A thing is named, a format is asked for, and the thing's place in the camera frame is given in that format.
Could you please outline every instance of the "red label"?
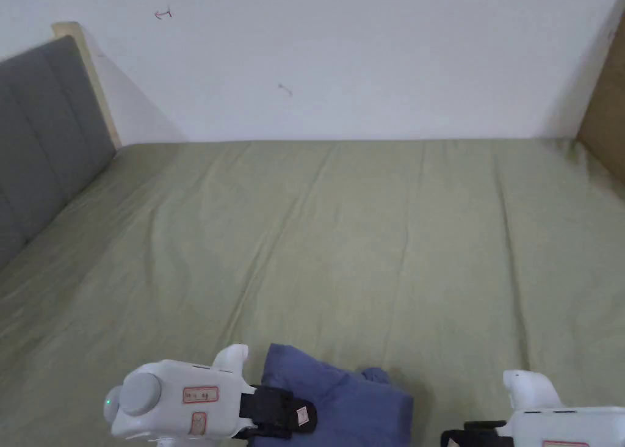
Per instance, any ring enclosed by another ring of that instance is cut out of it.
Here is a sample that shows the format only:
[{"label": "red label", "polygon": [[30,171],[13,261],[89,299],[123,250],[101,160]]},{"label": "red label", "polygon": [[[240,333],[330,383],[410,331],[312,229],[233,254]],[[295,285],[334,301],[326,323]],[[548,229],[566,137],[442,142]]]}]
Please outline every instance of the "red label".
[{"label": "red label", "polygon": [[590,447],[585,442],[543,441],[543,447]]},{"label": "red label", "polygon": [[217,387],[185,387],[182,391],[182,402],[187,403],[212,403],[219,399]]},{"label": "red label", "polygon": [[206,413],[195,412],[191,416],[191,428],[189,434],[191,436],[203,436],[206,432]]}]

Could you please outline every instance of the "blue cloth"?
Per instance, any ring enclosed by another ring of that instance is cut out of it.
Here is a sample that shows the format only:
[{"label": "blue cloth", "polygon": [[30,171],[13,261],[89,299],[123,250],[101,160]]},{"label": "blue cloth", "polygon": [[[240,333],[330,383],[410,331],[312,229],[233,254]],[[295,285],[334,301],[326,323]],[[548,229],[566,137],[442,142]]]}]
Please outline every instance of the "blue cloth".
[{"label": "blue cloth", "polygon": [[282,344],[272,344],[265,360],[262,384],[284,388],[312,401],[317,428],[292,439],[254,438],[253,447],[366,447],[410,445],[413,398],[388,384],[381,369],[360,374],[319,362]]}]

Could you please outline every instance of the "white plastic casing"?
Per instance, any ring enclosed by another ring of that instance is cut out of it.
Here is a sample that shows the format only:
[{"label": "white plastic casing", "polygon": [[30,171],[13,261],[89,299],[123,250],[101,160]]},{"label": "white plastic casing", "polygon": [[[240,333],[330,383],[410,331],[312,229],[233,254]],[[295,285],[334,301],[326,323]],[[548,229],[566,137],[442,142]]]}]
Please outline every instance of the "white plastic casing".
[{"label": "white plastic casing", "polygon": [[543,374],[505,371],[504,385],[514,410],[497,428],[515,447],[624,447],[625,409],[568,407]]},{"label": "white plastic casing", "polygon": [[[213,367],[163,360],[137,368],[126,376],[127,386],[122,386],[112,435],[176,440],[179,442],[175,444],[181,445],[194,439],[230,438],[245,427],[253,427],[251,420],[239,418],[241,394],[256,390],[241,375],[247,355],[246,346],[233,345],[217,355]],[[138,374],[146,375],[137,378]],[[155,377],[159,387],[151,383],[147,374]],[[130,411],[138,413],[134,416],[124,411],[125,389],[140,401],[130,403]],[[157,401],[153,402],[158,391]],[[144,406],[150,407],[145,413]]]},{"label": "white plastic casing", "polygon": [[515,447],[625,446],[625,409],[622,407],[566,407],[543,409],[540,413],[515,412],[506,426],[510,431],[499,431],[499,435],[512,437]]}]

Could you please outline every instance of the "mattress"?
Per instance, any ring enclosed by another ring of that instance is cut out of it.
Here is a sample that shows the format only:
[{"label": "mattress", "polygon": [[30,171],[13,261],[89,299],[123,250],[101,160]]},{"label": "mattress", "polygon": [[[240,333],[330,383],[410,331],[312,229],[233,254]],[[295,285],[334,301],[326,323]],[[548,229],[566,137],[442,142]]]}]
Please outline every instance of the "mattress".
[{"label": "mattress", "polygon": [[271,342],[381,366],[414,445],[509,416],[510,368],[625,404],[623,197],[566,142],[126,148],[0,273],[0,437],[120,445],[126,373],[234,342],[250,383]]}]

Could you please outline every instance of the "headboard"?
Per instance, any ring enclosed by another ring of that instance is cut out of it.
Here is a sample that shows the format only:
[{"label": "headboard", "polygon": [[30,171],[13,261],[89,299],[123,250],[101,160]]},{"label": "headboard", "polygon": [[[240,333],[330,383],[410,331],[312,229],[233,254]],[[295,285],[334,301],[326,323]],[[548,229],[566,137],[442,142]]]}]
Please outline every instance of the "headboard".
[{"label": "headboard", "polygon": [[74,37],[0,62],[0,268],[114,155]]}]

